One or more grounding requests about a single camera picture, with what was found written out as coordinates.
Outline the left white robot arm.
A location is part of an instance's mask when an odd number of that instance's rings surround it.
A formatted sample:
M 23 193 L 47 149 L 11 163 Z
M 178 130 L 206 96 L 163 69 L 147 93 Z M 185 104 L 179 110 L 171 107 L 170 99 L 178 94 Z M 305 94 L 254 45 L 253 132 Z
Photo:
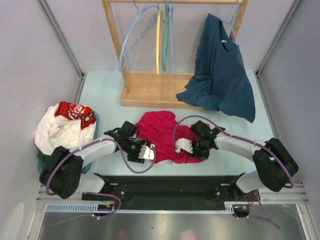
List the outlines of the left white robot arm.
M 127 168 L 134 174 L 129 163 L 155 164 L 155 146 L 147 140 L 139 139 L 136 125 L 125 121 L 121 127 L 106 131 L 101 137 L 79 147 L 68 149 L 58 146 L 40 174 L 39 181 L 45 186 L 49 196 L 68 199 L 74 193 L 93 194 L 100 200 L 110 196 L 111 188 L 98 174 L 84 174 L 83 169 L 99 158 L 119 152 Z

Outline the pink t shirt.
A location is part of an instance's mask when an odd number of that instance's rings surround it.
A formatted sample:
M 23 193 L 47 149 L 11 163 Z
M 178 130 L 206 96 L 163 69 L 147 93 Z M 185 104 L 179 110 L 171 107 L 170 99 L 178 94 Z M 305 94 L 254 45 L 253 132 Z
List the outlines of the pink t shirt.
M 156 163 L 172 161 L 175 164 L 197 164 L 204 159 L 188 156 L 187 152 L 177 153 L 173 144 L 173 132 L 177 124 L 176 115 L 171 111 L 146 112 L 136 123 L 139 138 L 155 145 Z

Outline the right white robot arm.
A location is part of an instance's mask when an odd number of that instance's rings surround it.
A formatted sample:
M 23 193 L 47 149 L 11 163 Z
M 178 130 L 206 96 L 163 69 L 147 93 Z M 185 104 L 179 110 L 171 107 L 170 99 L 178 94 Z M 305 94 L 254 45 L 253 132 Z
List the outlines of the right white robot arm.
M 192 125 L 190 130 L 196 137 L 191 142 L 191 157 L 207 159 L 210 150 L 215 149 L 237 154 L 254 163 L 255 171 L 242 173 L 234 180 L 230 194 L 235 200 L 242 201 L 249 192 L 262 188 L 279 192 L 286 184 L 293 187 L 293 176 L 299 167 L 279 139 L 247 139 L 223 127 L 211 129 L 201 120 Z

